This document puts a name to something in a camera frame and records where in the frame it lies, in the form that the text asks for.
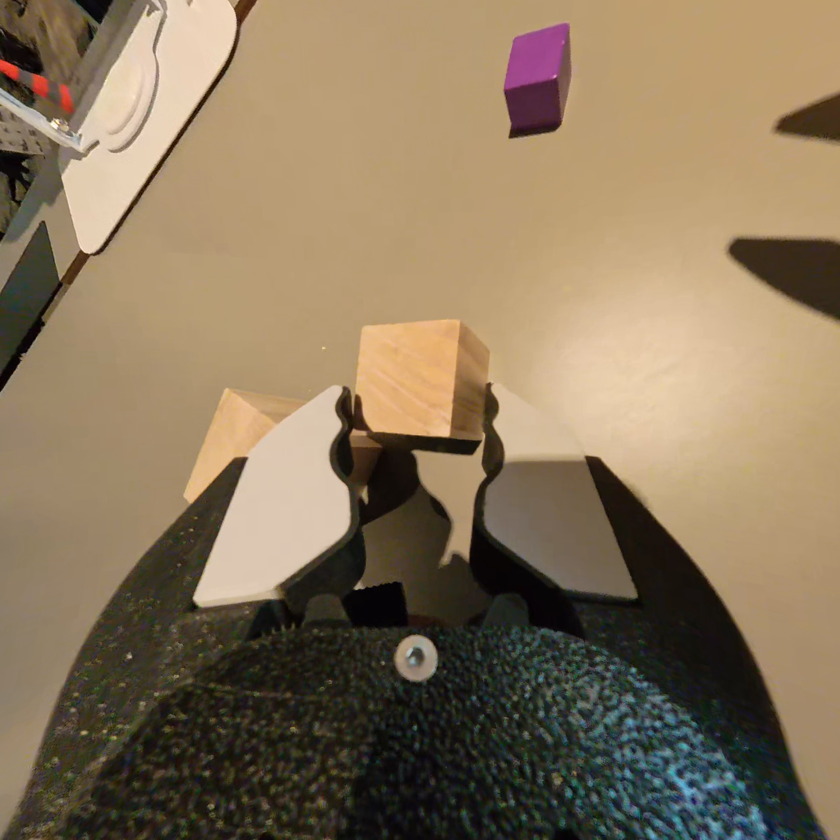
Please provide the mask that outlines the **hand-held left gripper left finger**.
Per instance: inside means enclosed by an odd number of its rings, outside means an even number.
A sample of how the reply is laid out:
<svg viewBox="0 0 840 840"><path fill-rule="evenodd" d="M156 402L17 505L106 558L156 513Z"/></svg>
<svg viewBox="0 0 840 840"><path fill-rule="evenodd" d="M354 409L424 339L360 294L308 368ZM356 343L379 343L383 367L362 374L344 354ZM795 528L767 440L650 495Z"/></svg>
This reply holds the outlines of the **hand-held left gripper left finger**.
<svg viewBox="0 0 840 840"><path fill-rule="evenodd" d="M313 596L347 596L365 567L350 477L352 397L333 385L309 402L227 389L192 473L197 498L223 469L242 471L193 594L200 608L272 599L302 614Z"/></svg>

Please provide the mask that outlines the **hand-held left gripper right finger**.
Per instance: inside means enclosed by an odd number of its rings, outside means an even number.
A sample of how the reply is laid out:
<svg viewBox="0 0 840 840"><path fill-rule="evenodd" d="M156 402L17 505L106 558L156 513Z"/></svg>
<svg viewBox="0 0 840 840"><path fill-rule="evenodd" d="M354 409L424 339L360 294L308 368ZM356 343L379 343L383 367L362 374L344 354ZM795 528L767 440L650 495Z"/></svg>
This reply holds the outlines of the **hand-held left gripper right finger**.
<svg viewBox="0 0 840 840"><path fill-rule="evenodd" d="M475 524L491 543L571 595L638 598L583 447L566 423L489 384L482 468Z"/></svg>

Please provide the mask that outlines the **large wooden cube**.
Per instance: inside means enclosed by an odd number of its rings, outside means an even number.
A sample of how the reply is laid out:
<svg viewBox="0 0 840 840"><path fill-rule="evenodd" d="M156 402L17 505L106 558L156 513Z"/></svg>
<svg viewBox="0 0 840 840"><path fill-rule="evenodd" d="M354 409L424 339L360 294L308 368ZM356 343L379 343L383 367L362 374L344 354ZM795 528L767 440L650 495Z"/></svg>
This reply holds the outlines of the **large wooden cube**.
<svg viewBox="0 0 840 840"><path fill-rule="evenodd" d="M219 540L253 528L261 539L290 527L316 551L343 544L365 517L363 488L381 447L352 426L340 385L304 403L226 389L187 484L194 503L234 479Z"/></svg>

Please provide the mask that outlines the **medium wooden cube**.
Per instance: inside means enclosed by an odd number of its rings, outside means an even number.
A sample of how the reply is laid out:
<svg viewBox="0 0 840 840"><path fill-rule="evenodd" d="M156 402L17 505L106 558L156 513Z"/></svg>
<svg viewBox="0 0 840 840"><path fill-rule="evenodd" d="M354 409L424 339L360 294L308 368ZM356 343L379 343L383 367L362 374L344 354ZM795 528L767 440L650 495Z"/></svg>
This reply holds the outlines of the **medium wooden cube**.
<svg viewBox="0 0 840 840"><path fill-rule="evenodd" d="M490 351L463 321L364 326L353 427L386 446L473 455L484 437Z"/></svg>

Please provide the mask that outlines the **purple cube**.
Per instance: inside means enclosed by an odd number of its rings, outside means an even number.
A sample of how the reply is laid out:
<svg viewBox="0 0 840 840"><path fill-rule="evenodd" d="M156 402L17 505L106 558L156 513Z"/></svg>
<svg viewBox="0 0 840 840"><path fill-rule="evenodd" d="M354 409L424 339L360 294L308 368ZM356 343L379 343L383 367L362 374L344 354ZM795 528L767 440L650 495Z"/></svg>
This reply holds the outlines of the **purple cube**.
<svg viewBox="0 0 840 840"><path fill-rule="evenodd" d="M514 38L503 86L510 136L557 130L564 120L571 79L569 23Z"/></svg>

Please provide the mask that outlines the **black table panel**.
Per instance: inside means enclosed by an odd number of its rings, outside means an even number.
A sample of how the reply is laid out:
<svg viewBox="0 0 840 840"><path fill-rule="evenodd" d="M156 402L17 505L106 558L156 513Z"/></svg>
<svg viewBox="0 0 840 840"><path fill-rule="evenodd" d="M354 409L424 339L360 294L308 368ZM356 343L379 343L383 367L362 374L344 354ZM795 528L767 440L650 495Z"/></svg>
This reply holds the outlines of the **black table panel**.
<svg viewBox="0 0 840 840"><path fill-rule="evenodd" d="M40 222L1 294L1 387L43 328L43 316L60 288L46 222Z"/></svg>

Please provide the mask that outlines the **white document stand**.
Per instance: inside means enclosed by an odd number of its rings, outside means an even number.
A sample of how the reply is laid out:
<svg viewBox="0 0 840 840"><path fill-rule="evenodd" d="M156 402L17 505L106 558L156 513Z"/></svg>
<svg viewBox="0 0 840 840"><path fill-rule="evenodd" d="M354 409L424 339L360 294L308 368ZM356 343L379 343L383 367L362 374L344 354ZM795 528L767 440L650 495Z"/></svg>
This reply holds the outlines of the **white document stand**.
<svg viewBox="0 0 840 840"><path fill-rule="evenodd" d="M53 144L78 250L100 252L223 73L238 35L226 1L108 2L79 72L73 114L2 108Z"/></svg>

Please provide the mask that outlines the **printed paper sheet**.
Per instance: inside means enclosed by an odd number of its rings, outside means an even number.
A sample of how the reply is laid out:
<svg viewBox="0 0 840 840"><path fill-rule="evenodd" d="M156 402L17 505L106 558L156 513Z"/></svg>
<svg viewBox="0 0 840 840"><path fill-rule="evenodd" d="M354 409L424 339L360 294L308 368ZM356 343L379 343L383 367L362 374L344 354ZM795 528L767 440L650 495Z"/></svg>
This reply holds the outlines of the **printed paper sheet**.
<svg viewBox="0 0 840 840"><path fill-rule="evenodd" d="M18 115L1 108L1 152L46 156L50 152L50 145L47 138Z"/></svg>

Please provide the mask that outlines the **striped traffic cone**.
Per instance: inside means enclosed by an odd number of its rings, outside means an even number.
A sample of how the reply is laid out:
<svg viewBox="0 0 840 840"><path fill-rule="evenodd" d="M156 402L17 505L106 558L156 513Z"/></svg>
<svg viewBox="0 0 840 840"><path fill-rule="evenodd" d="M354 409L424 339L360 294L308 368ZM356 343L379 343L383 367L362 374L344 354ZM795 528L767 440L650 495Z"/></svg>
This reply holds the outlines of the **striped traffic cone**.
<svg viewBox="0 0 840 840"><path fill-rule="evenodd" d="M63 112L67 114L74 113L75 105L68 85L24 70L5 59L1 59L0 65L1 72L6 78L24 85L37 97L50 100Z"/></svg>

